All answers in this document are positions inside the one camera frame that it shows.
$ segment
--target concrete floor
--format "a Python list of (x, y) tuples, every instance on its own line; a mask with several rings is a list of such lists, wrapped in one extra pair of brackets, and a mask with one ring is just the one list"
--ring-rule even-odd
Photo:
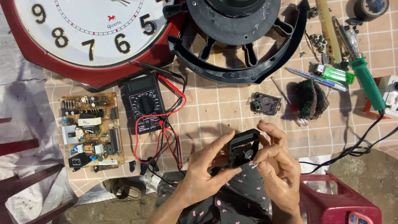
[[(329, 171), (377, 205), (383, 224), (398, 224), (398, 160), (378, 150), (361, 157), (347, 156)], [(112, 199), (74, 206), (60, 224), (143, 224), (153, 212), (156, 193), (138, 201)]]

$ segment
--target red plastic stool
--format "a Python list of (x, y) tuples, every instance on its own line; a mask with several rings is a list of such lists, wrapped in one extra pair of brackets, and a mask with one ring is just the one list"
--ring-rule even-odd
[[(300, 176), (300, 209), (307, 213), (307, 224), (348, 224), (348, 214), (358, 212), (373, 224), (382, 224), (381, 210), (331, 173)], [(337, 195), (319, 193), (303, 181), (335, 181)]]

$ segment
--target pin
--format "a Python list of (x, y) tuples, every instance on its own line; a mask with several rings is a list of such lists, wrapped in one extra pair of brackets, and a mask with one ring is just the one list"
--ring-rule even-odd
[[(246, 157), (247, 159), (249, 159), (250, 162), (251, 162), (252, 164), (254, 164), (253, 161), (248, 157), (248, 155), (246, 155), (246, 153), (245, 153), (244, 151), (243, 151), (243, 153), (245, 154), (245, 157)], [(258, 163), (255, 164), (254, 166), (252, 166), (252, 169), (254, 169), (257, 165), (258, 165)]]

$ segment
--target red horse logo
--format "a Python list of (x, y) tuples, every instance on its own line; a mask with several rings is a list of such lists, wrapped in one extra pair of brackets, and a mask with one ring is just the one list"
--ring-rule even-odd
[(108, 16), (108, 23), (111, 21), (111, 20), (114, 20), (114, 19), (116, 19), (116, 17), (115, 16)]

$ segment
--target red clock frame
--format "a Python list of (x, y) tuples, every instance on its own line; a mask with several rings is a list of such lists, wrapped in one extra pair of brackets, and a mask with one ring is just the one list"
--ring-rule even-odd
[[(110, 67), (89, 68), (61, 60), (47, 53), (31, 38), (22, 25), (13, 0), (0, 0), (0, 5), (15, 41), (27, 61), (97, 90), (104, 90), (135, 74), (141, 74), (146, 71), (134, 61), (126, 61)], [(159, 66), (170, 64), (174, 59), (174, 55), (169, 51), (166, 36), (168, 34), (179, 35), (185, 16), (185, 14), (178, 14), (172, 17), (166, 24), (163, 34), (152, 43), (152, 46), (138, 57), (132, 57), (131, 59)]]

